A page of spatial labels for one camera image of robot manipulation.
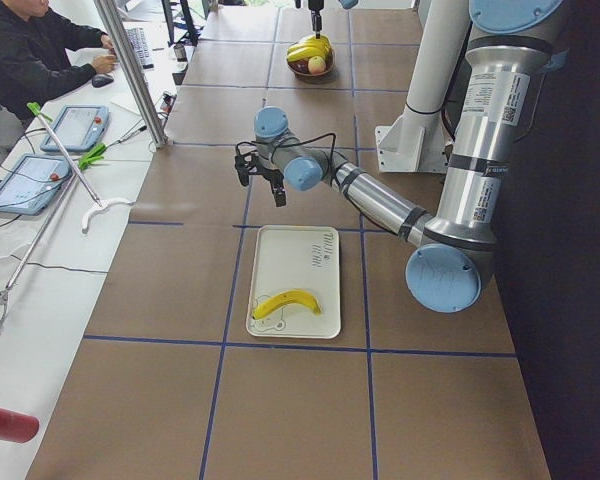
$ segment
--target red cylinder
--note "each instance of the red cylinder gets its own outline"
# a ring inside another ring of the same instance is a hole
[[[25,443],[36,436],[39,428],[36,417],[0,408],[0,440]]]

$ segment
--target white tray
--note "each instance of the white tray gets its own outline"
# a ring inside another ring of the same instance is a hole
[[[333,338],[340,333],[340,246],[331,227],[266,225],[256,242],[247,331],[256,337]],[[322,313],[286,305],[255,320],[253,309],[285,290],[313,294]]]

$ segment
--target hand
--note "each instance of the hand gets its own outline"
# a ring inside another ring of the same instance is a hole
[[[115,55],[99,55],[93,59],[91,66],[96,73],[109,73],[113,70],[116,63]]]
[[[102,42],[102,48],[106,48],[111,54],[114,53],[113,42],[109,38],[109,35],[102,35],[100,41]]]

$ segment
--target blue tablet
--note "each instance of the blue tablet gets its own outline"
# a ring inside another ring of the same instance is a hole
[[[64,157],[23,155],[0,182],[0,212],[40,213],[72,173]]]
[[[51,128],[69,152],[88,152],[100,141],[109,123],[109,109],[102,105],[66,105]],[[40,146],[43,152],[59,152],[47,135]]]

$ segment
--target white desk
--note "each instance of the white desk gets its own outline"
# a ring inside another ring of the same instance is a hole
[[[142,26],[148,27],[150,42],[154,38],[166,39],[166,33],[160,35],[161,26],[154,29],[148,24]],[[74,63],[85,63],[97,54],[102,54],[102,50],[83,50],[74,58]],[[175,92],[171,77],[175,57],[166,49],[166,44],[165,49],[152,51],[152,56],[156,67],[145,74],[152,97],[157,101],[163,91]],[[113,76],[112,84],[95,89],[88,83],[48,102],[43,111],[54,117],[67,104],[106,105],[111,119],[103,141],[111,144],[141,120],[139,115],[110,102],[112,97],[130,95],[122,70],[116,69]],[[40,126],[35,120],[29,130]],[[43,138],[41,133],[30,136],[38,153]],[[85,176],[101,198],[116,196],[135,200],[153,150],[148,132],[142,132],[111,147],[105,159],[90,167]],[[22,154],[30,152],[28,142],[21,140],[4,166],[10,168]],[[0,169],[0,178],[5,173]],[[120,205],[94,216],[89,233],[83,235],[80,222],[93,205],[91,197],[77,183],[63,203],[30,262],[94,273],[27,265],[9,294],[8,317],[0,336],[0,407],[34,415],[40,420],[40,431],[26,444],[0,441],[0,480],[24,478],[35,457],[130,210]],[[22,257],[47,214],[21,217],[0,228],[0,290],[18,264],[12,255]],[[12,218],[12,214],[0,213],[0,225]]]

